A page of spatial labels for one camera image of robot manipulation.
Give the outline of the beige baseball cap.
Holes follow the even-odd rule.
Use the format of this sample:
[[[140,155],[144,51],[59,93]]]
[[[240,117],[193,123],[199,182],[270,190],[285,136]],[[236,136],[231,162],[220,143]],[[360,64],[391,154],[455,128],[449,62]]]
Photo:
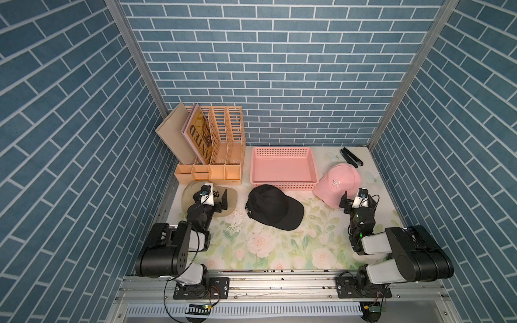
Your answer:
[[[192,182],[182,193],[181,207],[186,215],[192,205],[206,205],[215,209],[215,217],[225,217],[236,209],[238,193],[235,189],[208,182]]]

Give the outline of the pink baseball cap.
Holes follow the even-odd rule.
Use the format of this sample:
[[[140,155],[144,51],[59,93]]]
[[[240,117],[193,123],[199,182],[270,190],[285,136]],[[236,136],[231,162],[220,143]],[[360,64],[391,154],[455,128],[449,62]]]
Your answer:
[[[350,164],[332,167],[313,189],[313,193],[333,209],[339,208],[342,196],[354,198],[362,184],[358,171]]]

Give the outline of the black baseball cap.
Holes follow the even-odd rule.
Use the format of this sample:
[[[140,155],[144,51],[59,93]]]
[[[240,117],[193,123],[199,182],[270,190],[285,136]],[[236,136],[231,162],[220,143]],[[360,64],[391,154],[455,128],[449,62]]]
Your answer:
[[[304,218],[303,204],[269,184],[250,191],[246,210],[249,218],[284,231],[297,229]]]

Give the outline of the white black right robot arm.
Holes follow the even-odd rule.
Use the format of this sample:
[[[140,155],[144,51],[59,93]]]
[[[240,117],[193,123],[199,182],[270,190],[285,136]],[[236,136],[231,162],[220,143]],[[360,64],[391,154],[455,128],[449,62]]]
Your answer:
[[[375,234],[378,202],[361,188],[355,199],[347,193],[339,207],[350,216],[348,227],[352,250],[359,256],[386,256],[373,265],[362,265],[356,274],[348,271],[335,277],[337,294],[343,298],[392,296],[389,285],[449,279],[452,261],[423,226],[388,227]]]

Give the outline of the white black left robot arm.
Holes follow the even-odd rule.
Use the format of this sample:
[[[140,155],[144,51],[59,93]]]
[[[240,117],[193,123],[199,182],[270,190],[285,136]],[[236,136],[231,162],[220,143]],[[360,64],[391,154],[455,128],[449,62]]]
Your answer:
[[[211,278],[207,267],[195,259],[210,245],[212,219],[233,213],[237,200],[238,193],[232,188],[210,182],[187,185],[181,199],[186,219],[177,226],[152,226],[136,260],[137,276],[174,281],[175,300],[208,300],[213,304],[226,300],[229,278]]]

